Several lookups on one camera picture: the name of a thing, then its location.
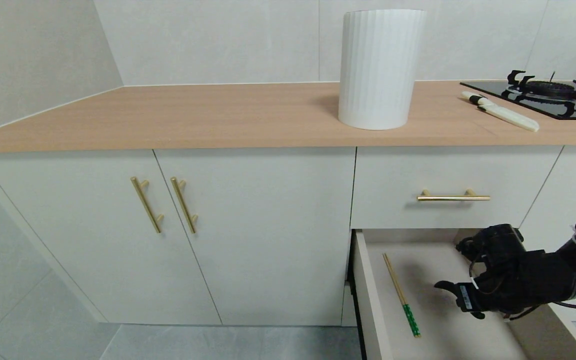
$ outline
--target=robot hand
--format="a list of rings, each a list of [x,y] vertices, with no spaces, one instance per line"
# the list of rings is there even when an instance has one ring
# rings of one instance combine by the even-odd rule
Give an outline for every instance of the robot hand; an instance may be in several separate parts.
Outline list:
[[[548,303],[576,308],[562,303],[576,299],[576,225],[574,230],[560,249],[546,253],[526,251],[519,230],[507,223],[485,228],[456,246],[470,260],[471,281],[442,280],[434,287],[453,293],[457,306],[477,319],[484,319],[483,312],[501,312],[512,321]],[[477,263],[486,271],[475,277]]]

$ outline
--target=white cylindrical container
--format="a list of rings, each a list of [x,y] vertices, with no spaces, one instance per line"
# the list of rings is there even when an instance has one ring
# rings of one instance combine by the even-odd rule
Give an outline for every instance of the white cylindrical container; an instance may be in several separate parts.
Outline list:
[[[366,10],[343,16],[339,120],[360,129],[406,124],[426,12]]]

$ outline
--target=knife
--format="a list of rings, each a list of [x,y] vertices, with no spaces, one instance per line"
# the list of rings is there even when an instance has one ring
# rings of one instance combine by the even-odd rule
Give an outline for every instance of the knife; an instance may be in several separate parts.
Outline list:
[[[494,117],[498,117],[507,123],[518,126],[521,129],[530,130],[531,132],[537,132],[537,130],[539,130],[539,123],[537,123],[537,121],[510,109],[506,109],[505,107],[501,107],[500,105],[490,101],[486,96],[470,91],[463,91],[461,96],[474,105],[477,105],[477,108],[481,111],[489,113]]]

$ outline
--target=drawer handle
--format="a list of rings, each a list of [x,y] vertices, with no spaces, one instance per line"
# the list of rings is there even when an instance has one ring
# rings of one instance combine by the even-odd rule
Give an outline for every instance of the drawer handle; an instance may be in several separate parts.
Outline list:
[[[476,194],[472,189],[467,189],[466,194],[461,196],[433,196],[427,189],[421,191],[421,195],[416,197],[417,201],[490,201],[490,196]]]
[[[190,226],[190,232],[192,234],[197,234],[197,228],[195,228],[195,222],[197,221],[198,216],[192,215],[190,216],[190,212],[188,211],[188,207],[186,206],[186,201],[184,201],[184,195],[181,193],[181,189],[186,186],[185,180],[178,181],[176,177],[171,177],[170,182],[172,183],[172,189],[174,189],[174,193],[176,194],[176,198],[179,200],[179,205],[181,205],[181,211],[183,212],[183,216],[185,216],[185,221],[188,222],[188,226]]]
[[[153,215],[153,210],[151,210],[151,205],[148,203],[148,199],[146,199],[146,196],[144,195],[144,189],[148,187],[150,182],[148,182],[148,180],[139,182],[135,176],[131,177],[130,181],[132,182],[135,191],[137,191],[137,196],[139,196],[139,200],[141,200],[143,208],[146,209],[146,214],[148,214],[148,218],[152,222],[152,226],[155,227],[157,234],[161,234],[162,228],[160,228],[160,222],[162,219],[164,219],[164,214],[159,214],[157,217],[155,217]]]

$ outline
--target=kitchen counter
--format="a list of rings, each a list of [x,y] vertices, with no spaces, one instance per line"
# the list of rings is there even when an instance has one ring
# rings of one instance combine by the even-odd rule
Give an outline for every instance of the kitchen counter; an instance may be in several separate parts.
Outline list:
[[[374,131],[338,121],[338,82],[123,87],[0,127],[0,153],[576,145],[576,120],[494,99],[538,121],[541,129],[530,132],[461,100],[466,89],[457,81],[416,82],[407,124]]]

